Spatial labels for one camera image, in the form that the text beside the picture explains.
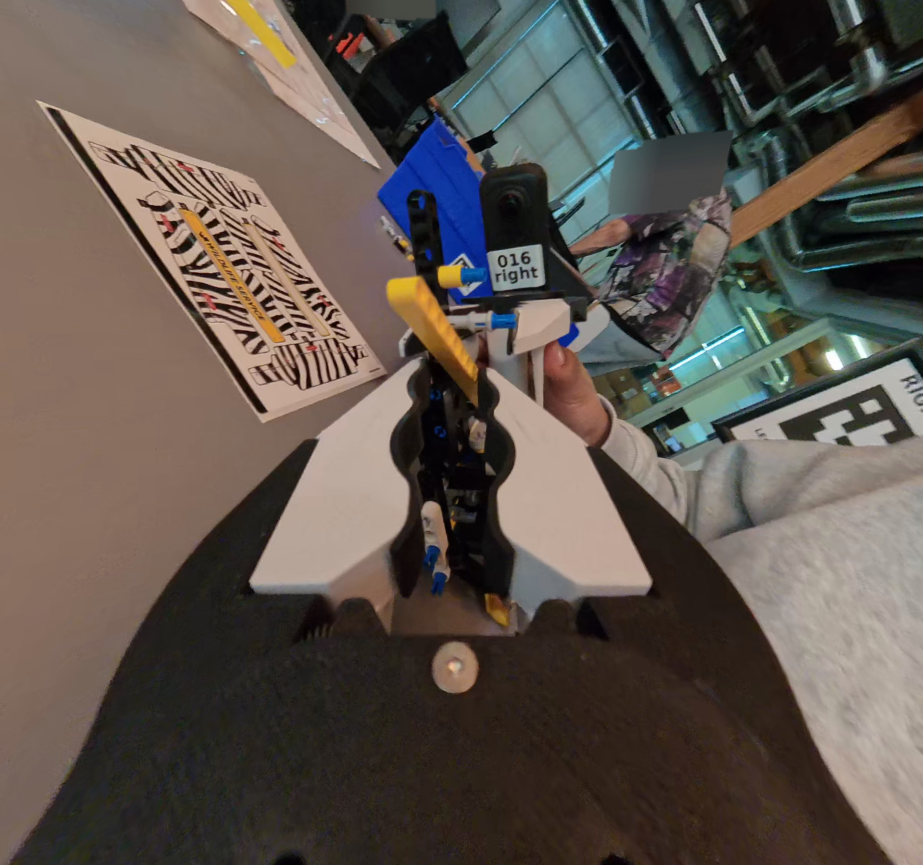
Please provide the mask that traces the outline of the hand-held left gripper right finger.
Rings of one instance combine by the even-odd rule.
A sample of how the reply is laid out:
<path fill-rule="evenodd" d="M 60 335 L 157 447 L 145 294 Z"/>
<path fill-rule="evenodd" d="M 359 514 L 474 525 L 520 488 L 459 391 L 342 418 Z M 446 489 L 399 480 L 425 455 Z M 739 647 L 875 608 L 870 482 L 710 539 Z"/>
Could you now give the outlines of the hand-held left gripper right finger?
<path fill-rule="evenodd" d="M 498 441 L 512 447 L 509 468 L 487 457 L 499 481 L 499 531 L 513 552 L 511 600 L 648 594 L 652 578 L 579 437 L 493 368 L 479 393 Z"/>

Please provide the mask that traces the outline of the blue plastic bin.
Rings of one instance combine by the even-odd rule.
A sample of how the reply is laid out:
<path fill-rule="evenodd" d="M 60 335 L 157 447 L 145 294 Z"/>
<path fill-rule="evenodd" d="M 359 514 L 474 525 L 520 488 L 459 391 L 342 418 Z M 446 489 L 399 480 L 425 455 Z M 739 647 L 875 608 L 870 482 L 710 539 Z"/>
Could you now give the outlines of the blue plastic bin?
<path fill-rule="evenodd" d="M 434 119 L 377 197 L 403 236 L 410 239 L 409 194 L 416 190 L 433 194 L 445 263 L 482 269 L 487 259 L 481 176 L 471 167 L 465 146 L 443 121 Z"/>

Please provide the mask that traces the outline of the small loose lego pieces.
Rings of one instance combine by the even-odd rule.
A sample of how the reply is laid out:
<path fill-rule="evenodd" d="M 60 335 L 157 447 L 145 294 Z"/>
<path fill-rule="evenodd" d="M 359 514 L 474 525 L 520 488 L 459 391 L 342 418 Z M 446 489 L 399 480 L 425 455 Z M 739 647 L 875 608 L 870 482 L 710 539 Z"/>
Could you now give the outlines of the small loose lego pieces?
<path fill-rule="evenodd" d="M 396 226 L 385 216 L 381 216 L 379 222 L 390 243 L 400 251 L 405 259 L 413 262 L 414 251 L 411 242 L 400 233 L 396 229 Z"/>

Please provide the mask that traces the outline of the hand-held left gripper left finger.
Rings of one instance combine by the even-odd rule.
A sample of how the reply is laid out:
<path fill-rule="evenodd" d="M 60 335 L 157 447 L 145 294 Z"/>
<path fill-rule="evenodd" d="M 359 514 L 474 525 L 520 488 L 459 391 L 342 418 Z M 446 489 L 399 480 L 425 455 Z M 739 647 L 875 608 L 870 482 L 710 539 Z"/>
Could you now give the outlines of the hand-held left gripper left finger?
<path fill-rule="evenodd" d="M 412 358 L 321 432 L 249 579 L 256 594 L 412 594 L 424 557 L 412 467 L 428 386 L 425 359 Z"/>

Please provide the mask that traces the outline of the yellow and black lego assembly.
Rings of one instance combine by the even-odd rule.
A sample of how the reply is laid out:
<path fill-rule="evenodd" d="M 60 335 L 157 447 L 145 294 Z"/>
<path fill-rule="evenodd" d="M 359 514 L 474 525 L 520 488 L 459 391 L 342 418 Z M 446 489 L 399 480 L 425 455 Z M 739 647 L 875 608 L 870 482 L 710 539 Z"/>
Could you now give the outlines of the yellow and black lego assembly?
<path fill-rule="evenodd" d="M 408 328 L 401 355 L 424 354 L 428 375 L 420 418 L 422 451 L 416 480 L 422 498 L 424 578 L 433 595 L 458 579 L 504 634 L 516 627 L 509 597 L 486 586 L 488 495 L 495 473 L 486 460 L 486 423 L 478 410 L 476 355 L 483 334 L 513 326 L 515 317 L 478 306 L 450 312 L 451 290 L 486 279 L 486 271 L 444 260 L 435 196 L 422 189 L 406 200 L 414 274 L 387 284 L 387 300 Z"/>

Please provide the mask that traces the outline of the person's right hand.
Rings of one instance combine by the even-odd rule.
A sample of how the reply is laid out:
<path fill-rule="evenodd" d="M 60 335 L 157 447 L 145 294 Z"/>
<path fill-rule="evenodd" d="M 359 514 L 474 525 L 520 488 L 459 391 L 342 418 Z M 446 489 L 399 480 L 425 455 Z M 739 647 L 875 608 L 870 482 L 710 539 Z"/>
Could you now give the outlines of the person's right hand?
<path fill-rule="evenodd" d="M 611 406 L 577 355 L 557 341 L 544 350 L 544 408 L 588 447 L 604 447 L 611 435 Z"/>

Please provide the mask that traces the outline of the white sheet with yellow strip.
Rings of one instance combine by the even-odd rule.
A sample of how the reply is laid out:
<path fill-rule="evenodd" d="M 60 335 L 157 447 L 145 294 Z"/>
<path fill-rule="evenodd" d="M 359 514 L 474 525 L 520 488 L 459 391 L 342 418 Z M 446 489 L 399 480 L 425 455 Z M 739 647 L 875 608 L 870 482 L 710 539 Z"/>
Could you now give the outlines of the white sheet with yellow strip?
<path fill-rule="evenodd" d="M 317 68 L 277 0 L 182 0 L 187 11 L 247 56 L 273 94 L 360 160 L 379 164 Z"/>

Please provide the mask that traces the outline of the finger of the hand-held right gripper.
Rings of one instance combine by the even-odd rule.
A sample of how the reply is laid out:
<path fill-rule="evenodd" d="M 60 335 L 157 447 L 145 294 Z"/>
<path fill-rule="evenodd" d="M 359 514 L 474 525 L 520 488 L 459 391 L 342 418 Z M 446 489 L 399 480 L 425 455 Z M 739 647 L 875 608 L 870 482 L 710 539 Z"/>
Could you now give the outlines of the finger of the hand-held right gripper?
<path fill-rule="evenodd" d="M 568 303 L 522 303 L 511 327 L 491 328 L 490 367 L 538 405 L 545 397 L 545 349 L 571 331 Z"/>

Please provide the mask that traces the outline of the black framed marker sign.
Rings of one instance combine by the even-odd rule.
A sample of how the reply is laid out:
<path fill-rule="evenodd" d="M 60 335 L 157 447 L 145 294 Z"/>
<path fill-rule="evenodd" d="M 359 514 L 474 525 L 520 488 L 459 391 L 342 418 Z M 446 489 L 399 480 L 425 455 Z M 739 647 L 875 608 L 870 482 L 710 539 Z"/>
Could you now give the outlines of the black framed marker sign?
<path fill-rule="evenodd" d="M 723 443 L 792 440 L 886 446 L 922 436 L 922 342 L 878 352 L 713 422 Z"/>

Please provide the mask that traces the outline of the zebra striped sticker sheet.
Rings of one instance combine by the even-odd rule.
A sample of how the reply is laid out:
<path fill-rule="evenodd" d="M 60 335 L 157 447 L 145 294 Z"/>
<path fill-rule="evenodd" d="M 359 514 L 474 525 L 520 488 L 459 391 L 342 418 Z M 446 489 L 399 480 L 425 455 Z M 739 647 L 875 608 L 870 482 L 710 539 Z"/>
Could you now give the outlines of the zebra striped sticker sheet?
<path fill-rule="evenodd" d="M 37 104 L 261 423 L 387 376 L 255 179 Z"/>

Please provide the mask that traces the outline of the black office chair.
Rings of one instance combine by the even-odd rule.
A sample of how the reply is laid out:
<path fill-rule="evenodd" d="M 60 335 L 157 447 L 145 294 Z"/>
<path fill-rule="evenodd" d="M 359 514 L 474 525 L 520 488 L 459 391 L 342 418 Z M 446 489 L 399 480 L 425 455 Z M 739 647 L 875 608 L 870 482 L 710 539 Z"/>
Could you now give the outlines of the black office chair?
<path fill-rule="evenodd" d="M 382 148 L 392 150 L 414 114 L 467 71 L 442 10 L 371 58 L 357 78 L 352 103 Z"/>

